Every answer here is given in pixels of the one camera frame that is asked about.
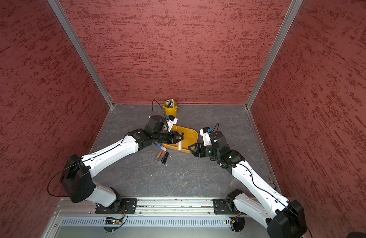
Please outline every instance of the aluminum frame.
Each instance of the aluminum frame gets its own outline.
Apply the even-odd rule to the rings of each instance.
[[[161,217],[161,218],[211,218],[217,217],[229,219],[234,214],[216,215],[214,213],[213,199],[219,197],[135,197],[138,199],[135,213],[129,215],[137,217]],[[62,198],[51,217],[42,238],[54,238],[61,226],[64,217],[86,217],[102,218],[107,214],[95,214],[96,205],[93,202],[82,201],[72,203],[69,197]]]
[[[96,69],[94,68],[93,63],[90,61],[88,54],[86,53],[84,47],[82,46],[76,32],[74,31],[71,23],[68,20],[62,6],[58,0],[48,0],[48,3],[51,5],[53,12],[56,14],[59,22],[61,23],[62,27],[64,28],[66,34],[68,35],[69,39],[71,40],[72,44],[76,48],[78,54],[81,57],[81,60],[84,62],[86,68],[88,69],[90,75],[92,76],[94,82],[96,83],[98,89],[104,96],[106,102],[108,103],[110,108],[114,107],[114,102],[111,99],[108,91],[106,90],[104,84],[102,83],[100,76],[98,75]]]
[[[293,0],[289,6],[289,9],[287,10],[286,16],[283,19],[282,25],[278,31],[277,37],[273,43],[273,46],[269,52],[269,55],[266,58],[265,64],[262,67],[261,73],[256,81],[255,86],[253,87],[253,90],[249,96],[249,99],[247,101],[247,108],[251,108],[254,100],[256,99],[256,96],[261,89],[262,83],[264,83],[267,73],[269,72],[270,67],[272,66],[274,59],[276,58],[276,55],[281,48],[281,45],[287,35],[287,32],[290,29],[291,24],[293,23],[293,20],[295,16],[297,15],[297,12],[302,4],[303,0]]]
[[[261,137],[258,133],[258,129],[257,129],[256,123],[254,122],[252,112],[250,111],[249,108],[247,108],[247,115],[248,115],[248,119],[249,119],[250,125],[251,125],[252,130],[253,130],[253,134],[256,138],[257,147],[258,147],[259,151],[261,152],[262,159],[264,160],[266,169],[268,171],[269,179],[273,182],[272,187],[275,188],[278,193],[282,194],[281,189],[279,188],[276,176],[274,175],[272,165],[270,164],[270,160],[267,157],[265,146],[264,146],[264,144],[261,140]]]

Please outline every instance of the metal panel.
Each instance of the metal panel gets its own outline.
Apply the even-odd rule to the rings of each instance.
[[[291,24],[293,23],[293,20],[295,18],[295,15],[297,14],[303,0],[293,0],[289,6],[289,9],[287,10],[285,19],[283,19],[282,25],[278,31],[276,40],[273,43],[273,46],[270,50],[269,55],[266,58],[265,64],[261,70],[261,74],[259,75],[257,82],[252,90],[252,93],[250,94],[250,97],[247,102],[247,108],[251,108],[254,100],[256,99],[257,93],[260,90],[262,83],[264,82],[267,73],[269,72],[270,67],[272,66],[274,59],[276,58],[276,55],[282,45],[282,42],[284,41],[287,32],[290,29]]]
[[[215,215],[212,197],[137,197],[137,207],[133,216],[157,217],[226,217],[231,214]],[[72,203],[62,198],[54,215],[99,217],[95,214],[96,205],[83,201]]]
[[[252,218],[245,219],[241,233],[233,233],[227,226],[223,227],[121,227],[119,230],[105,232],[102,227],[61,227],[58,238],[269,238],[266,229]]]
[[[56,220],[55,216],[52,216],[48,222],[47,227],[45,228],[43,235],[41,236],[41,238],[47,238],[48,235],[50,234],[51,230],[52,230],[52,226],[54,224],[54,221]]]
[[[104,217],[63,217],[59,226],[120,226],[105,225]],[[162,227],[227,227],[230,226],[229,217],[137,217],[129,216],[123,225],[131,227],[162,226]]]
[[[71,23],[66,17],[64,10],[58,0],[48,0],[48,3],[51,5],[53,11],[55,12],[57,18],[59,19],[62,27],[64,28],[66,34],[68,35],[69,39],[71,39],[72,44],[76,48],[77,52],[79,53],[82,61],[84,62],[86,68],[88,69],[90,75],[94,79],[97,87],[99,88],[100,92],[104,96],[106,102],[108,103],[110,108],[114,107],[114,102],[111,99],[108,91],[106,90],[104,84],[102,83],[100,76],[98,75],[96,69],[93,66],[93,63],[90,61],[88,54],[86,53],[84,47],[82,46],[76,32],[74,31]]]

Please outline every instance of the gray marble surface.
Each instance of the gray marble surface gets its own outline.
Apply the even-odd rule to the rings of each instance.
[[[154,104],[154,114],[163,115]],[[151,106],[116,105],[98,143],[97,150],[120,139],[128,132],[144,128]],[[178,106],[178,126],[213,128],[225,135],[231,149],[240,152],[253,169],[267,182],[268,173],[257,148],[252,128],[243,106]],[[236,188],[247,191],[236,178],[209,158],[169,150],[166,165],[155,159],[155,145],[128,155],[101,171],[94,180],[116,189],[121,196],[224,197]]]

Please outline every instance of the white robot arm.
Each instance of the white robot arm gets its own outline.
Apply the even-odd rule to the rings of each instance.
[[[144,129],[137,129],[108,147],[84,155],[72,155],[67,160],[60,182],[72,202],[96,202],[112,214],[121,212],[122,198],[113,189],[94,182],[104,168],[135,153],[153,142],[176,144],[182,134],[172,131],[177,119],[154,115]],[[271,238],[300,238],[307,230],[303,207],[296,200],[290,202],[275,191],[236,150],[231,150],[221,131],[206,127],[200,130],[205,143],[195,143],[189,150],[196,157],[209,157],[240,180],[259,201],[250,199],[241,190],[228,194],[226,205],[233,213],[243,212],[264,226]]]
[[[122,140],[81,158],[72,155],[68,158],[60,182],[72,202],[84,200],[96,202],[115,214],[121,210],[122,198],[113,189],[107,188],[94,178],[104,168],[123,157],[142,150],[153,142],[176,144],[183,140],[182,134],[171,131],[177,118],[154,115],[144,129],[128,132]]]
[[[304,210],[298,201],[290,202],[266,183],[236,150],[231,150],[221,131],[200,130],[204,143],[195,143],[189,150],[196,157],[209,157],[226,169],[259,201],[236,189],[227,196],[227,207],[243,212],[267,229],[271,238],[300,238],[306,231]]]

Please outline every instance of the battery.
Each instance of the battery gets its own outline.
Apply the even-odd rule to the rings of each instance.
[[[159,157],[160,157],[160,155],[161,155],[161,153],[163,152],[163,150],[160,150],[158,153],[157,153],[157,156],[156,156],[156,158],[157,159],[159,159]]]
[[[161,160],[161,163],[166,164],[167,158],[168,158],[168,152],[166,152],[166,154],[164,155],[163,159]]]
[[[160,157],[159,157],[159,161],[161,162],[163,157],[166,155],[166,151],[162,151]]]

